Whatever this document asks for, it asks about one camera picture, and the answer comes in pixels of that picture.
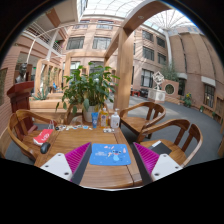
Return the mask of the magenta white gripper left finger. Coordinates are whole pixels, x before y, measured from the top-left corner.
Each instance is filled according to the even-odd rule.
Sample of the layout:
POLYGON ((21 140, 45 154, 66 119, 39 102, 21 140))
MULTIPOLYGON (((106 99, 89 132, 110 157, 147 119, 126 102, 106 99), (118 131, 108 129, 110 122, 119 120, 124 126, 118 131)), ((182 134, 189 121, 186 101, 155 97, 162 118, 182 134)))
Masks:
POLYGON ((86 143, 66 154, 57 153, 41 168, 70 182, 80 182, 90 155, 91 143, 86 143))

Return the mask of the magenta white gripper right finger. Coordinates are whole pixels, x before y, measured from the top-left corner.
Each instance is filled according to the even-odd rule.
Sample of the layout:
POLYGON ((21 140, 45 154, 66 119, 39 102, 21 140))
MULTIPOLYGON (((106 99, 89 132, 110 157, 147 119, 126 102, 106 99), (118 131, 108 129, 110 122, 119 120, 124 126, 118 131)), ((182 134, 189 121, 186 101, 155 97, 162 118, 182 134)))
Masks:
POLYGON ((149 147, 138 143, 134 143, 133 154, 143 182, 154 182, 182 169, 170 157, 170 154, 159 155, 150 150, 149 147))

